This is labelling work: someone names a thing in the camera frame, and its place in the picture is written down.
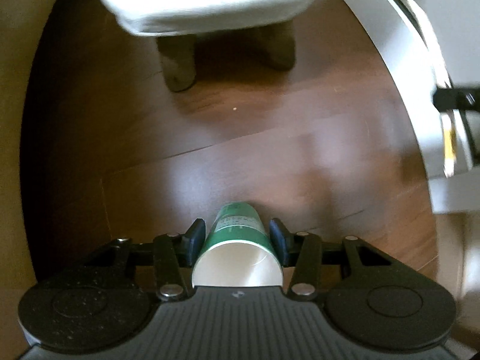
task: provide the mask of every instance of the wooden floor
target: wooden floor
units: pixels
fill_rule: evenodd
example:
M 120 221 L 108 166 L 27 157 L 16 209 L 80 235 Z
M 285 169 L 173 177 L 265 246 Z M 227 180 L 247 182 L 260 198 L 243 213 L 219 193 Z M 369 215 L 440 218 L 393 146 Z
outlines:
M 264 67 L 241 35 L 197 49 L 197 83 L 164 84 L 154 39 L 99 0 L 58 0 L 35 57 L 22 198 L 38 278 L 115 237 L 149 242 L 245 200 L 266 222 L 355 234 L 434 274 L 435 224 L 406 110 L 343 0 L 294 20 L 297 64 Z

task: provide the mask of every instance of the white furniture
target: white furniture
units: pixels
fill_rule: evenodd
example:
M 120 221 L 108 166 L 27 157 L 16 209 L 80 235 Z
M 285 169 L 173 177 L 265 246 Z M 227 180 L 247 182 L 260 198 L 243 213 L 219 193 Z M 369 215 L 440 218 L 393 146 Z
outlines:
M 289 21 L 314 0 L 102 0 L 127 32 L 157 37 L 167 86 L 189 88 L 195 80 L 195 35 L 262 27 L 252 36 L 270 65 L 290 69 L 295 43 Z
M 453 84 L 480 84 L 480 0 L 415 0 L 428 15 Z M 429 179 L 433 212 L 438 216 L 437 279 L 457 296 L 458 339 L 480 349 L 480 166 L 467 166 L 464 137 L 457 135 L 459 174 L 443 175 L 443 137 L 431 103 L 435 89 L 428 50 L 398 0 L 345 0 L 385 62 L 409 113 Z M 471 341 L 466 341 L 468 333 Z

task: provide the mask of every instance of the white chair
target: white chair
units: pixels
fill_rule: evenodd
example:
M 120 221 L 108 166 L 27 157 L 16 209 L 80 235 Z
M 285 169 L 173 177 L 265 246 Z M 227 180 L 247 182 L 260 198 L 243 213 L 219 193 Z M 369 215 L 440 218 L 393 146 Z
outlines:
M 157 38 L 163 74 L 172 91 L 195 81 L 197 34 L 252 28 L 269 64 L 295 63 L 291 20 L 314 0 L 102 0 L 127 32 Z

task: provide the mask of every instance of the ribbed plastic surface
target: ribbed plastic surface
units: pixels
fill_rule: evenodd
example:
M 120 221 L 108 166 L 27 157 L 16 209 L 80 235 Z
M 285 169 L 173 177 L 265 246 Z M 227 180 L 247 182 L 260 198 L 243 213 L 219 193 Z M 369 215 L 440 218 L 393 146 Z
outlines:
M 150 324 L 119 346 L 88 355 L 32 348 L 25 360 L 451 360 L 442 347 L 416 354 L 375 352 L 337 333 L 313 303 L 286 298 L 279 287 L 200 287 L 162 305 Z

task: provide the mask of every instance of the black metal bracket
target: black metal bracket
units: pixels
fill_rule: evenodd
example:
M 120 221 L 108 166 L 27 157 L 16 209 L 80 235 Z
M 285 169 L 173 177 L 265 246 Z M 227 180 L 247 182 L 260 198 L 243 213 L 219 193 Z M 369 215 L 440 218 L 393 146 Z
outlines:
M 437 88 L 433 105 L 438 112 L 452 109 L 480 112 L 480 88 Z
M 276 218 L 269 228 L 281 265 L 294 267 L 286 297 L 314 303 L 350 339 L 405 352 L 434 347 L 448 336 L 455 301 L 434 281 L 354 236 L 339 244 L 323 242 L 308 232 L 290 233 Z M 27 291 L 19 305 L 24 330 L 33 342 L 67 353 L 100 350 L 128 339 L 158 307 L 181 307 L 183 300 L 195 299 L 198 292 L 181 268 L 195 264 L 205 235 L 205 222 L 198 219 L 185 234 L 159 235 L 152 243 L 111 241 Z M 340 268 L 338 282 L 330 287 L 322 283 L 326 265 Z M 136 266 L 153 266 L 153 292 L 136 285 Z M 230 292 L 233 297 L 239 293 L 244 291 Z

